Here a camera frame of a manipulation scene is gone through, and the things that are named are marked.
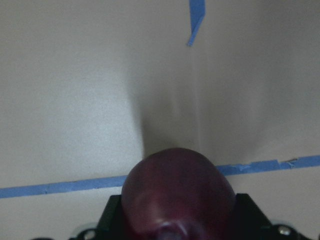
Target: purple fruit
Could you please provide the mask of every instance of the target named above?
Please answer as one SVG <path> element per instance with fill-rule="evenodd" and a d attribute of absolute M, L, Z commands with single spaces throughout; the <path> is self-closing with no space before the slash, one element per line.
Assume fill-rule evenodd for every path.
<path fill-rule="evenodd" d="M 235 193 L 203 155 L 185 148 L 139 162 L 122 188 L 128 231 L 138 240 L 222 240 Z"/>

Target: blue painter's tape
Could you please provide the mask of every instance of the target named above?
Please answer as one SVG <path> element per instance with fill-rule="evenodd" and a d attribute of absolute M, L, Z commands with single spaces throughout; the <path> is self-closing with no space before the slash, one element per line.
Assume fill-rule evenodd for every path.
<path fill-rule="evenodd" d="M 229 176 L 319 166 L 320 155 L 299 157 L 297 159 L 284 162 L 278 162 L 277 160 L 269 160 L 252 162 L 250 164 L 220 165 L 217 166 L 217 168 L 223 175 Z M 127 176 L 115 176 L 72 182 L 58 182 L 32 186 L 0 188 L 0 199 L 121 187 L 124 184 L 126 177 Z"/>
<path fill-rule="evenodd" d="M 194 44 L 200 25 L 206 15 L 206 3 L 205 0 L 189 0 L 190 6 L 190 20 L 191 20 L 191 37 L 188 46 Z"/>

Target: metal screw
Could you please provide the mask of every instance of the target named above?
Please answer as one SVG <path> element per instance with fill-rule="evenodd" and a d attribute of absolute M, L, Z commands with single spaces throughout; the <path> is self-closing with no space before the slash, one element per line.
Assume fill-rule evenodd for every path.
<path fill-rule="evenodd" d="M 94 230 L 89 230 L 87 231 L 84 236 L 83 239 L 84 240 L 93 240 L 96 237 L 96 232 Z"/>
<path fill-rule="evenodd" d="M 291 229 L 287 226 L 279 226 L 278 231 L 281 235 L 289 236 L 291 234 Z"/>

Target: plum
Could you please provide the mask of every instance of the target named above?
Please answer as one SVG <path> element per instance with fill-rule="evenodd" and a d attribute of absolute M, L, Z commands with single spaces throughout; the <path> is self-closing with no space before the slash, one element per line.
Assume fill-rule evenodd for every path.
<path fill-rule="evenodd" d="M 236 197 L 202 154 L 170 148 L 128 174 L 121 205 L 131 239 L 224 240 Z"/>

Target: horizontal blue tape strip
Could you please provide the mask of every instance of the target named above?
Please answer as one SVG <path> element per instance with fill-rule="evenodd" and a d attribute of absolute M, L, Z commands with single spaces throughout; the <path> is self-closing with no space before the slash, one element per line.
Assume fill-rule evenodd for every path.
<path fill-rule="evenodd" d="M 217 166 L 217 168 L 223 175 L 230 176 L 319 166 L 320 155 L 299 157 L 297 159 L 284 162 L 268 160 L 252 162 L 250 164 L 220 165 Z M 121 187 L 124 184 L 126 177 L 127 176 L 115 176 L 72 182 L 0 188 L 0 199 Z"/>
<path fill-rule="evenodd" d="M 189 0 L 190 21 L 191 21 L 191 37 L 187 43 L 188 46 L 194 44 L 200 25 L 206 15 L 205 0 Z"/>

